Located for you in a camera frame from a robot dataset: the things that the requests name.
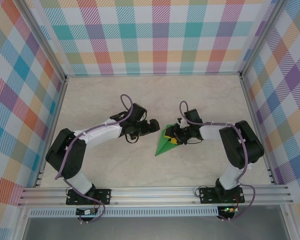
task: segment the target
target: wire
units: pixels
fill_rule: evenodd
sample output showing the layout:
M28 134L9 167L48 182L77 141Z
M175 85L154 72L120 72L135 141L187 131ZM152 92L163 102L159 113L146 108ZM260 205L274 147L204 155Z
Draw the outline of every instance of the wire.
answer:
M69 195L68 195L68 189L69 188L71 188L70 186L68 186L67 188L66 188L66 190L65 190L65 195L68 197Z
M107 126L113 126L113 125L118 125L118 124L124 122L125 120L127 120L127 119L131 116L132 111L133 111L133 102L132 102L132 99L131 99L131 97L129 97L127 94L121 94L121 96L120 96L121 102L122 102L123 106L125 107L125 109L127 109L127 110L128 110L128 108L127 108L127 106L126 106L125 103L124 103L123 97L128 98L128 100L130 101L130 104L131 104L130 111L128 112L127 116L126 116L125 118L119 120L119 121L116 121L116 122L112 122L112 123L108 123L108 124L104 124L104 123L103 123L103 124L100 124L100 125L97 125L97 126L93 126L93 127L89 128L89 129L87 129L86 131L83 131L83 132L81 132L80 134L78 134L78 135L71 141L71 143L69 144L67 150L65 151L65 154L64 154L64 157L63 157L63 160L62 160L60 169L59 169L57 175L56 175L55 178L54 178L55 180L57 180L58 178L61 177L61 174L62 174L62 172L63 172L63 170L64 170L64 167L65 167L65 164L66 164L66 161L67 161L67 157L68 157L68 155L69 155L69 152L70 152L72 146L74 145L74 143L75 143L81 136L83 136L84 134L89 133L90 131L95 130L95 129L97 129L97 128L107 127ZM79 194L81 197L86 198L86 199L91 200L91 201L94 201L95 203L98 203L98 204L102 205L102 207L103 207L102 213L101 213L99 216L93 218L93 219L90 220L90 221L83 221L83 220L81 219L81 216L79 216L79 220L81 221L81 223L86 223L86 224L88 224L88 223L93 223L93 222L99 220L99 219L105 214L105 212L106 212L106 206L105 206L101 201L99 201L99 200L97 200L97 199L94 199L94 198L92 198L92 197L89 197L89 196L86 196L86 195L82 194L82 193L79 192L76 188L74 188L74 186L72 186L66 179L63 179L63 180L64 180L64 182L65 182L66 184L68 184L68 185L69 185L69 186L70 186L77 194Z
M99 204L99 206L98 206L98 208L96 209L96 204L97 204L97 202L94 202L94 205L93 205L93 211L96 213L98 210L99 210L99 208L100 208L100 204Z
M179 104L179 111L180 111L180 114L181 116L189 123L189 124L193 124L193 125L199 125L199 126L225 126L225 127L232 127L236 134L238 135L240 141L241 141L241 145L242 145L242 149L243 149L243 154L244 154L244 168L243 168L243 171L242 173L237 177L236 179L236 182L238 184L240 184L241 186L244 186L244 187L249 187L252 189L253 191L253 195L252 195L252 199L249 203L249 205L247 206L247 208L239 215L236 215L235 217L232 218L232 220L235 220L235 219L238 219L240 218L241 216L243 216L244 214L246 214L246 212L248 211L248 209L250 209L251 205L254 203L255 201L255 198L256 198L256 189L252 186L252 185L249 185L249 184L242 184L242 183L239 183L239 180L242 178L242 176L246 173L247 169L248 169L248 152L247 152L247 147L246 147L246 144L245 144L245 141L244 141L244 138L242 137L239 129L231 124L231 123L221 123L221 122L204 122L204 123L199 123L199 122L194 122L194 121L190 121L186 118L186 116L184 115L183 111L182 111L182 104L185 104L186 106L186 110L189 111L189 106L188 106L188 103L186 101L181 101L180 104Z
M127 120L127 119L131 116L132 110L133 110L133 102L132 102L132 99L131 99L127 94L121 94L120 99L121 99L121 102L122 102L123 106L124 106L126 109L128 109L128 108L127 108L127 106L126 106L125 103L124 103L123 97L128 98L128 100L130 101L130 104L131 104L130 111L128 112L128 115L127 115L125 118L123 118L123 119L121 119L121 120L119 120L119 121L111 122L111 123L108 123L108 124L104 124L104 123L103 123L103 124L100 124L100 125L97 125L97 126L93 126L93 127L89 128L89 129L87 129L87 130L81 132L80 134L78 134L78 135L71 141L71 143L69 144L67 150L65 151L65 154L64 154L64 157L63 157L63 160L62 160L60 169L59 169L57 175L56 175L55 178L54 178L55 180L57 180L58 178L61 177L61 173L62 173L62 171L64 170L64 167L65 167L65 164L66 164L66 161L67 161L67 157L68 157L68 155L69 155L69 152L70 152L70 150L72 149L74 143L75 143L81 136L83 136L84 134L89 133L89 132L92 131L92 130L95 130L95 129L98 129L98 128L101 128L101 127L107 127L107 126L118 125L118 124L124 122L125 120Z
M125 135L125 140L126 140L128 143L130 143L130 144L135 144L136 142L138 142L139 136L136 137L136 140L135 140L135 141L129 141L129 140L128 140L128 135L126 134L126 135Z
M194 191L194 195L195 195L197 198L200 198L200 196L197 195L197 191L198 191L198 189L201 188L201 187L207 188L207 186L205 186L205 185L198 186L197 189Z
M233 197L236 199L236 208L239 210L239 199L236 195L233 195Z

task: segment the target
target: black mounting plate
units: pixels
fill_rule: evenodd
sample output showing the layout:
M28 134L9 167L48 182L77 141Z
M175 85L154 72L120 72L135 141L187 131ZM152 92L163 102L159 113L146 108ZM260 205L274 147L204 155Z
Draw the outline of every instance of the black mounting plate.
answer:
M95 189L94 199L101 201L104 205L110 204L111 199L111 189ZM85 197L80 196L74 190L70 189L67 192L67 198L65 201L66 205L94 205L95 202Z
M239 191L233 194L238 198L238 203L243 204L245 202L244 192L241 187L238 188ZM229 196L223 201L220 201L216 190L214 187L200 187L199 188L199 196L200 196L200 203L201 204L236 204L237 200L235 197Z

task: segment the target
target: red wire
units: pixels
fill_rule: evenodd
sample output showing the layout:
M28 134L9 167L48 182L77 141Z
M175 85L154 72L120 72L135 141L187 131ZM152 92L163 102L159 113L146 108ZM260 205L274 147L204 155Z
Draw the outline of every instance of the red wire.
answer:
M98 206L98 208L96 209L96 203L97 202L94 202L94 205L93 205L93 211L98 211L99 210L99 208L100 208L100 203L99 203L99 206Z
M239 199L236 195L233 195L233 197L236 199L236 208L239 210Z

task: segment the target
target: yellow object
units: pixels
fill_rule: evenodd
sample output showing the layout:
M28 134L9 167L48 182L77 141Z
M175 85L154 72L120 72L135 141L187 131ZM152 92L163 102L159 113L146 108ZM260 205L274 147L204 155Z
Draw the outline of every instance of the yellow object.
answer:
M175 138L171 138L170 143L175 144L175 145L178 145L177 139L175 139Z

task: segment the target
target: plaid backdrop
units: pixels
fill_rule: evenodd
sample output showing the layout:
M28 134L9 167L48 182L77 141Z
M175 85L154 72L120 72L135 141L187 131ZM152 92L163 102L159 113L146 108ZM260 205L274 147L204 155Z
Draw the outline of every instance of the plaid backdrop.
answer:
M265 14L263 16L263 19L262 19L262 21L261 21L261 23L260 23L257 31L255 32L252 41L250 42L248 50L246 51L246 53L244 55L243 61L241 62L241 65L239 67L238 72L242 72L242 69L244 68L244 66L245 66L245 64L247 62L247 59L250 56L250 53L251 53L252 49L254 49L254 47L255 47L255 45L256 45L256 43L257 43L257 41L258 41L261 33L263 32L263 30L264 30L264 28L266 26L266 22L269 19L269 17L271 16L271 13L272 13L272 11L274 9L274 6L275 6L275 4L276 4L277 1L278 0L271 0L271 3L270 3L268 9L266 10L266 12L265 12Z
M35 177L61 80L12 0L0 0L0 240Z
M64 69L76 75L237 72L270 14L262 20L262 6L273 6L271 0L27 2Z
M290 0L246 79L266 148L300 229L300 0Z

